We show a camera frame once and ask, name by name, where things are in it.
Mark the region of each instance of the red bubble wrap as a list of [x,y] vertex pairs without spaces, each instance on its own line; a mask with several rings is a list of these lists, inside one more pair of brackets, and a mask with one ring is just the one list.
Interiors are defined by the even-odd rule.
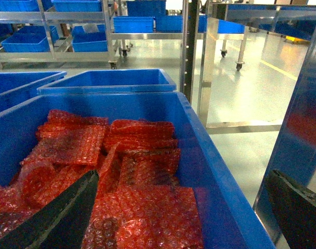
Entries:
[[139,138],[171,139],[175,127],[171,122],[147,122],[136,120],[115,120],[111,133],[119,135],[140,135]]
[[0,186],[0,213],[11,213],[27,209],[27,204],[21,196],[18,184],[6,188]]
[[125,156],[122,159],[119,186],[134,185],[134,170],[136,161],[131,156]]
[[35,212],[27,210],[16,213],[0,213],[0,238],[16,229],[24,221],[33,216]]
[[[114,229],[104,232],[113,221]],[[97,199],[83,249],[96,245],[96,234],[116,240],[118,249],[202,249],[203,239],[194,192],[191,188],[152,186],[125,187]]]
[[120,146],[118,147],[118,152],[134,149],[166,149],[178,147],[177,139],[147,140],[127,136],[109,136],[105,139],[104,146],[106,150],[109,151],[111,147],[118,142],[121,142]]
[[81,116],[66,112],[64,110],[53,109],[49,111],[48,121],[51,123],[80,124]]
[[137,161],[155,162],[174,175],[178,169],[181,149],[126,150],[124,154],[133,156]]
[[81,117],[64,110],[53,109],[48,115],[49,123],[62,123],[71,125],[98,125],[107,126],[108,118],[101,117]]
[[117,189],[120,177],[121,161],[117,154],[116,144],[108,153],[105,161],[99,169],[99,182],[97,189],[97,198],[104,193],[113,192]]
[[140,161],[134,170],[135,185],[173,185],[178,186],[177,177],[172,177],[165,169],[152,161]]
[[24,199],[31,207],[39,208],[39,206],[35,206],[32,196],[55,176],[53,164],[48,161],[34,162],[22,167],[18,184]]
[[21,164],[47,160],[58,165],[97,165],[107,128],[86,126],[41,140]]
[[46,206],[70,185],[76,182],[85,172],[86,170],[79,172],[77,167],[71,165],[62,168],[55,178],[45,184],[43,188],[32,196],[35,206],[40,208]]

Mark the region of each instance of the crate rim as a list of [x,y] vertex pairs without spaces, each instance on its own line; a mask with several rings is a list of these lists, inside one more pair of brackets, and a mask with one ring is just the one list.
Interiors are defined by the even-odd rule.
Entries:
[[46,71],[46,72],[9,72],[9,73],[6,73],[6,72],[2,72],[0,73],[0,75],[2,74],[43,74],[43,73],[56,73],[56,74],[53,74],[53,75],[50,75],[50,76],[47,76],[47,77],[44,77],[42,79],[38,79],[36,81],[33,81],[33,82],[30,82],[28,84],[25,84],[25,85],[21,85],[19,87],[16,87],[16,88],[12,88],[10,90],[7,90],[5,92],[2,92],[0,93],[0,100],[1,99],[4,99],[5,97],[7,97],[8,95],[11,95],[12,93],[15,93],[16,91],[20,90],[20,89],[27,89],[27,88],[30,88],[32,85],[35,85],[37,83],[39,83],[40,81],[42,80],[50,80],[50,79],[54,79],[54,78],[59,78],[59,77],[62,77],[62,76],[65,76],[67,74],[67,71]]
[[[38,94],[41,94],[41,95],[48,95],[44,93],[44,90],[45,89],[53,89],[53,90],[56,90],[56,89],[60,89],[60,88],[65,88],[65,87],[50,87],[50,86],[53,86],[55,84],[58,84],[59,82],[62,82],[64,80],[67,80],[67,79],[71,79],[73,77],[77,77],[79,75],[82,75],[82,74],[85,74],[85,73],[89,73],[89,72],[92,72],[92,71],[95,71],[95,72],[117,72],[117,71],[148,71],[148,70],[158,70],[159,72],[162,73],[162,75],[166,78],[166,80],[168,82],[172,82],[171,84],[160,84],[160,86],[165,86],[165,85],[171,85],[174,87],[174,90],[176,90],[176,83],[174,82],[174,80],[172,80],[172,78],[165,72],[165,70],[163,69],[160,69],[160,68],[141,68],[141,69],[118,69],[118,70],[111,70],[111,69],[108,69],[108,70],[87,70],[87,71],[84,71],[82,73],[79,73],[79,74],[76,74],[76,75],[73,75],[73,76],[70,76],[68,78],[64,78],[64,79],[60,79],[60,80],[57,80],[57,81],[54,81],[54,82],[51,82],[51,83],[48,83],[44,86],[41,86],[39,88],[37,88],[37,92]],[[94,89],[94,88],[98,88],[98,89],[106,89],[106,88],[111,88],[111,89],[114,89],[114,88],[121,88],[121,87],[129,87],[130,85],[117,85],[117,86],[92,86],[92,87],[86,87],[87,89]],[[141,86],[144,86],[144,87],[152,87],[153,85],[141,85]],[[79,87],[68,87],[70,89],[76,89],[76,88],[79,88]]]

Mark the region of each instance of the stainless steel frame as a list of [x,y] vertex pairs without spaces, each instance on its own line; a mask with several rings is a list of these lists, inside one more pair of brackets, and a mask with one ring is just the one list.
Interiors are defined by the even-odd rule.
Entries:
[[[0,67],[4,62],[90,62],[108,61],[115,66],[118,61],[116,51],[120,42],[112,40],[109,18],[108,0],[102,0],[103,12],[55,12],[54,7],[44,11],[42,1],[37,0],[39,12],[0,12],[0,23],[30,23],[42,25],[45,28],[50,52],[44,53],[8,53],[0,50]],[[61,37],[59,45],[53,44],[50,25],[60,23],[105,23],[108,42],[107,52],[67,52],[71,46],[72,37]]]

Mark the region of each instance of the blue plastic crate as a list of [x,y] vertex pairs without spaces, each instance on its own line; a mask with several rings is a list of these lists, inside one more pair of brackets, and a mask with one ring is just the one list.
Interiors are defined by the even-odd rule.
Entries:
[[71,42],[74,52],[106,52],[107,41],[105,33],[89,33],[77,35]]
[[[24,26],[23,28],[19,29],[16,33],[46,35],[45,29],[43,26]],[[50,26],[50,34],[51,34],[52,42],[55,43],[59,39],[59,35],[55,26]]]
[[181,158],[177,176],[192,187],[206,249],[273,249],[263,226],[182,93],[42,95],[0,113],[0,184],[7,185],[37,144],[51,109],[82,116],[170,121]]
[[[105,24],[98,24],[97,25],[98,31],[99,32],[105,32]],[[76,36],[76,35],[81,35],[81,34],[85,34],[85,31],[83,29],[83,26],[76,26],[73,28],[71,35],[72,36]]]
[[166,15],[166,0],[127,1],[130,17],[159,17]]
[[174,91],[175,82],[160,69],[87,71],[37,89],[38,94]]
[[245,26],[234,22],[219,20],[218,34],[243,34]]
[[[42,0],[44,10],[52,7],[51,0]],[[0,11],[39,11],[37,0],[0,0]]]
[[13,33],[11,24],[0,24],[0,38],[10,33]]
[[37,88],[62,79],[66,72],[0,73],[0,112],[37,96]]
[[49,43],[44,34],[13,34],[2,41],[6,52],[48,52]]
[[[158,32],[182,32],[182,16],[164,16],[156,17],[156,31]],[[207,16],[199,16],[198,32],[206,32]]]
[[156,31],[158,32],[182,32],[182,16],[156,17]]
[[101,0],[52,0],[59,12],[98,12],[102,10]]
[[198,32],[200,33],[204,33],[206,32],[208,26],[208,16],[199,16],[199,20],[198,20]]
[[114,17],[115,33],[153,33],[153,17]]

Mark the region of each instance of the stainless steel shelf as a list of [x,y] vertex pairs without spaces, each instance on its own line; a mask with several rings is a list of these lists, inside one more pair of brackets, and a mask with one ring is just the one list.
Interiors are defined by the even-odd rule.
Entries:
[[42,24],[40,12],[3,12],[0,11],[0,23]]
[[109,52],[0,53],[0,62],[91,62],[107,61]]
[[[124,33],[111,34],[112,39],[128,39],[128,40],[182,40],[182,33]],[[197,39],[204,38],[203,33],[197,35]]]
[[45,12],[48,23],[103,23],[102,12]]

